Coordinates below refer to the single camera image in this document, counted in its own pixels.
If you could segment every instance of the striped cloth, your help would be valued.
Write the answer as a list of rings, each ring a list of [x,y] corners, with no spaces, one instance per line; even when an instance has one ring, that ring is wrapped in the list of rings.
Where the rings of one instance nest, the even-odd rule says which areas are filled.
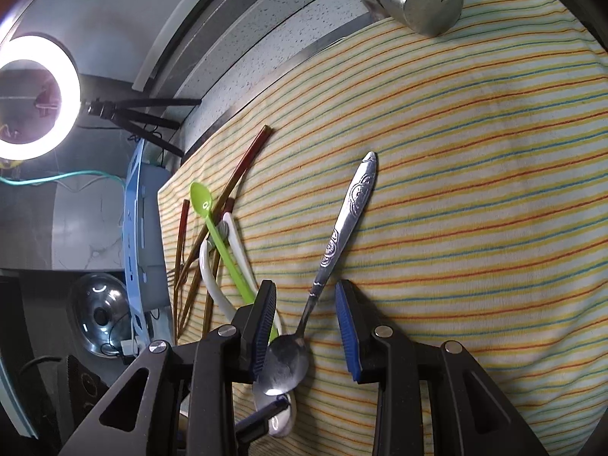
[[[346,188],[374,150],[376,188],[335,277],[411,339],[462,342],[551,455],[576,454],[608,401],[607,66],[557,0],[465,0],[435,39],[373,24],[260,94],[163,187],[166,266],[189,183],[217,196],[272,126],[234,213],[293,332]],[[186,251],[202,225],[191,213]],[[297,388],[294,432],[253,454],[372,451],[376,386],[348,374],[332,285],[308,325],[314,375]],[[200,338],[204,301],[202,288],[183,342]],[[234,390],[242,418],[250,388]],[[431,454],[428,430],[425,441]]]

